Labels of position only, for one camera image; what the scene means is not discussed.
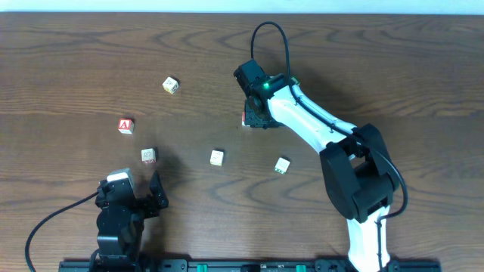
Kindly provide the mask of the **red letter A block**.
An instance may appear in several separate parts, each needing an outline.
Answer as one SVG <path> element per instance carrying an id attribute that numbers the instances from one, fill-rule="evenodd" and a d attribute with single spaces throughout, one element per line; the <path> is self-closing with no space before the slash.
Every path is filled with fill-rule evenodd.
<path id="1" fill-rule="evenodd" d="M 134 126 L 135 124 L 131 119 L 120 119 L 117 129 L 122 134 L 133 134 Z"/>

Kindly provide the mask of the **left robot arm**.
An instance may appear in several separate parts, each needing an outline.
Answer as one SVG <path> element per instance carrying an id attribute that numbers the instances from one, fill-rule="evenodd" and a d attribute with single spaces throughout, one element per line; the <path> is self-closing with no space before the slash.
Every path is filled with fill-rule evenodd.
<path id="1" fill-rule="evenodd" d="M 158 172 L 150 182 L 150 193 L 138 198 L 128 168 L 111 172 L 97 188 L 95 204 L 98 249 L 90 257 L 89 271 L 150 271 L 156 263 L 140 255 L 144 221 L 169 206 Z"/>

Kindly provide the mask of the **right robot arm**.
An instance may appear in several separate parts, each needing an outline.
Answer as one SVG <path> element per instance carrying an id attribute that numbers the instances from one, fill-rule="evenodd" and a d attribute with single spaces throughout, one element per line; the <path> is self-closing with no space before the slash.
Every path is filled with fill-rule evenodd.
<path id="1" fill-rule="evenodd" d="M 406 208 L 390 212 L 393 194 L 406 184 L 378 129 L 332 116 L 283 74 L 236 80 L 257 119 L 287 126 L 318 153 L 327 195 L 347 221 L 350 263 L 358 271 L 382 271 L 390 261 L 386 221 Z"/>

